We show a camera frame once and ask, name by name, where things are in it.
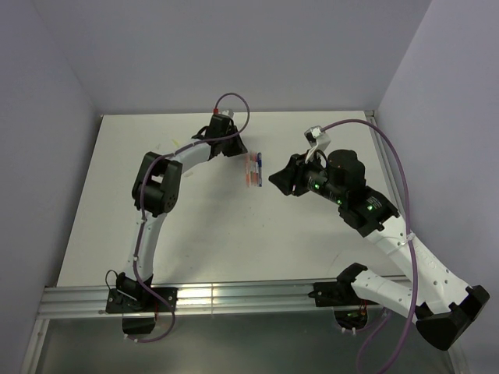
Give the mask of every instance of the white table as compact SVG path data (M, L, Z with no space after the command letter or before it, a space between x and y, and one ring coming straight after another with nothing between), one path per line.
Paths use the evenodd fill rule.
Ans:
M241 126L246 114L235 115ZM105 116L62 265L59 287L104 284L134 245L131 189L143 155L173 151L210 121L209 114ZM246 187L244 157L222 155L182 177L179 202L168 215L154 259L154 283L264 281L336 277L353 262L380 275L400 270L347 226L337 207L312 193L283 196L267 176L309 146L313 125L361 111L252 113L242 134L263 154L263 187ZM373 188L393 196L371 130L348 124L329 131L328 151L353 149Z

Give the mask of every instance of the wall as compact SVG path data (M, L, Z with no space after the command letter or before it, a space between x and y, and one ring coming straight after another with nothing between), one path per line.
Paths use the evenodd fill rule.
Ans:
M106 114L374 109L430 0L34 0Z
M62 261L97 116L27 0L0 2L0 371L19 370Z
M471 369L497 372L499 2L434 0L379 108L402 154L414 229L491 300L462 336Z

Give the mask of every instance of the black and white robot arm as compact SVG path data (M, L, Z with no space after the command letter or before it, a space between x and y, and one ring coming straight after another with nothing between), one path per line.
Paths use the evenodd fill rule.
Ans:
M409 240L418 267L418 295L413 322L434 347L447 350L480 314L489 299L482 286L471 287L454 275L413 233L406 237L405 220L380 192L366 185L365 167L352 150L324 154L330 139L321 128L305 132L311 148L294 154L288 165L269 181L285 195L309 191L338 204L346 224L375 244L412 282ZM321 157L326 158L326 165ZM354 263L337 278L336 289L314 298L363 299L407 317L412 289L395 283L364 265Z
M187 149L173 157L167 157L157 162L153 166L149 178L146 178L147 170L161 155L149 152L144 156L132 190L134 205L138 210L136 236L139 234L140 225L144 223L142 238L139 241L139 255L136 256L136 247L133 246L130 249L125 269L116 280L117 292L135 301L138 308L147 301L149 294L137 281L133 265L136 263L140 279L145 285L150 286L154 273L153 261L157 240L165 218L177 203L182 174L198 164L211 160L220 153L226 157L246 153L247 149L242 143L240 135L235 135L236 132L238 129L230 114L213 114L209 126L203 127L188 143L181 147L181 149ZM140 212L140 193L142 190L143 207L146 213L145 222Z

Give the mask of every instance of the marker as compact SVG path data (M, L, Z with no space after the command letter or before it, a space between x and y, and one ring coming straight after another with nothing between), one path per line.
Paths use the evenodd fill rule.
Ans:
M258 187L262 186L262 153L258 152L257 154L257 162L258 162Z

